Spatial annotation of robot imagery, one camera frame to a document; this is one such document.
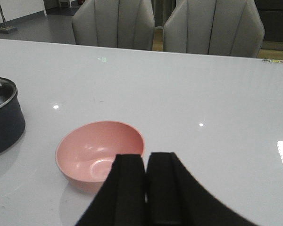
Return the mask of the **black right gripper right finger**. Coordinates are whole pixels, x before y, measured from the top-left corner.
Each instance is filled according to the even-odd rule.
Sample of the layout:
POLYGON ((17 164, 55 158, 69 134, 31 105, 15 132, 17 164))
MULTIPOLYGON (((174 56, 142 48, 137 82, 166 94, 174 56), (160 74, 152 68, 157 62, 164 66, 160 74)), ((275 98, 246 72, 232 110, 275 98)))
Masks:
POLYGON ((175 153, 151 153, 146 177, 150 226, 252 226, 208 192, 175 153))

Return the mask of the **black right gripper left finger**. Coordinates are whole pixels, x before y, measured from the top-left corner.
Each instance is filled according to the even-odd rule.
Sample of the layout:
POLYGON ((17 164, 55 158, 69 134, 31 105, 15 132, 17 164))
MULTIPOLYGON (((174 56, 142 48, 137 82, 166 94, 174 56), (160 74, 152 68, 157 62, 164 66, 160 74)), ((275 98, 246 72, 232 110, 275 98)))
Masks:
POLYGON ((118 154, 77 226, 145 225, 145 170, 139 154, 118 154))

